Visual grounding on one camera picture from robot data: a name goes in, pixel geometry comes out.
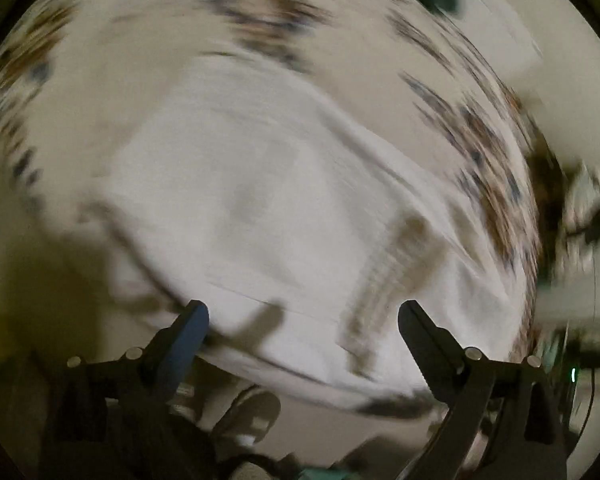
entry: black mechanical part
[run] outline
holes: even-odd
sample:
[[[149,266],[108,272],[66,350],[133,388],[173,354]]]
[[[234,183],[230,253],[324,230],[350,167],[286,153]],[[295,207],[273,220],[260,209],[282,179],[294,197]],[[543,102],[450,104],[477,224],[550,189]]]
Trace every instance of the black mechanical part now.
[[[46,423],[40,480],[212,480],[209,437],[165,404],[188,373],[208,322],[206,306],[191,301],[144,351],[99,364],[72,358]]]
[[[405,480],[455,478],[491,399],[501,399],[500,410],[472,479],[567,478],[555,399],[533,360],[503,363],[474,348],[462,350],[417,301],[400,307],[398,328],[433,395],[449,406],[440,430]]]

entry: patterned fabric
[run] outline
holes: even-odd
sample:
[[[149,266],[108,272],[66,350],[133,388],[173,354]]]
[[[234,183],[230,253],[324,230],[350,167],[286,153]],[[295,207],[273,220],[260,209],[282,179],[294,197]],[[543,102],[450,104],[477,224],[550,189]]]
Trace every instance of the patterned fabric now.
[[[159,46],[134,43],[149,29],[162,38]],[[80,50],[85,41],[89,49]],[[125,87],[130,95],[123,95],[121,67],[107,65],[110,87],[86,79],[80,56],[105,59],[113,43],[128,45],[139,75],[155,59],[175,63],[185,49],[191,59],[232,56],[233,43],[270,56],[453,183],[484,223],[502,276],[520,290],[512,308],[522,325],[510,357],[526,353],[538,252],[523,159],[528,132],[515,96],[448,19],[416,0],[38,0],[0,47],[0,160],[49,229],[63,235],[78,229],[80,190],[138,127],[141,103],[150,107],[164,95],[158,77],[141,93]],[[47,112],[62,104],[54,100],[80,85],[85,95],[102,92],[101,99],[77,108],[84,113],[71,128],[55,124]],[[105,113],[102,103],[113,100],[118,108]],[[126,122],[112,126],[113,116]],[[53,148],[59,136],[61,153]]]

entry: black cable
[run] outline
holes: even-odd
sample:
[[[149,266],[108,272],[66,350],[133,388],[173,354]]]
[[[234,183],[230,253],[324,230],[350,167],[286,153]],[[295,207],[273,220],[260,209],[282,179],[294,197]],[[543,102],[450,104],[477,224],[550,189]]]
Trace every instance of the black cable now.
[[[591,255],[591,260],[593,262],[593,319],[596,319],[596,300],[597,300],[597,291],[598,284],[596,283],[596,256],[595,254]],[[591,398],[589,399],[589,407],[587,408],[587,415],[584,416],[584,422],[582,423],[582,427],[580,428],[580,433],[578,434],[578,439],[576,444],[580,441],[580,437],[584,433],[584,429],[587,427],[587,422],[589,421],[589,415],[591,415],[591,409],[593,408],[593,397],[596,394],[596,369],[591,369]]]
[[[589,415],[591,415],[591,409],[593,408],[593,396],[596,394],[596,369],[591,369],[591,398],[589,399],[589,407],[587,408],[587,415],[584,416],[584,422],[582,423],[582,427],[580,428],[580,433],[578,434],[578,439],[576,444],[580,441],[580,437],[584,433],[584,429],[587,427],[587,422],[589,421]]]

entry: bolt head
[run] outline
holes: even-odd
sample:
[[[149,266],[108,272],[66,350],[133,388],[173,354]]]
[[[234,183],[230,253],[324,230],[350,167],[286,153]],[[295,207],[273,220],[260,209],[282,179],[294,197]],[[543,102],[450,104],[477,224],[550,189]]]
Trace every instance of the bolt head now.
[[[464,350],[464,355],[471,361],[479,361],[482,359],[482,352],[474,346],[469,346]]]
[[[542,361],[540,360],[540,358],[535,355],[530,355],[529,357],[527,357],[526,362],[533,368],[539,368],[542,365]]]
[[[138,346],[134,346],[125,352],[125,357],[130,361],[135,361],[142,357],[142,349]]]
[[[76,368],[76,367],[80,366],[81,363],[82,363],[82,359],[80,359],[77,355],[74,355],[73,357],[69,357],[66,360],[66,365],[68,368]]]

